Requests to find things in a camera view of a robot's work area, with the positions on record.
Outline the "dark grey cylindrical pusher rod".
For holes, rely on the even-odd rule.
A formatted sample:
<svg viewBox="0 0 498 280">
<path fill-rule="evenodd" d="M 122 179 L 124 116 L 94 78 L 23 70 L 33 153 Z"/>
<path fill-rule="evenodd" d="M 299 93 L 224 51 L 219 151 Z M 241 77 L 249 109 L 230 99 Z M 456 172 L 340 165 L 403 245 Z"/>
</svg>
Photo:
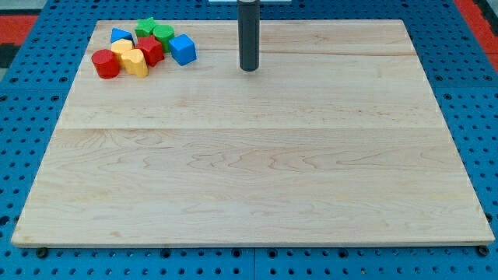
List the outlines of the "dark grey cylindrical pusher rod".
<svg viewBox="0 0 498 280">
<path fill-rule="evenodd" d="M 237 0 L 239 66 L 245 72 L 259 68 L 260 2 Z"/>
</svg>

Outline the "white mount above rod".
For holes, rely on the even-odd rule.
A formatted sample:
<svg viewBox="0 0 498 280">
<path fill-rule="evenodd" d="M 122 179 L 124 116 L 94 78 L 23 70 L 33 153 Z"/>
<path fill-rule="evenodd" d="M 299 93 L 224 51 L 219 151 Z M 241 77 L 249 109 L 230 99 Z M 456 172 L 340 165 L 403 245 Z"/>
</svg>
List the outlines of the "white mount above rod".
<svg viewBox="0 0 498 280">
<path fill-rule="evenodd" d="M 261 3 L 291 3 L 291 0 L 260 0 Z M 208 3 L 237 3 L 237 0 L 208 0 Z"/>
</svg>

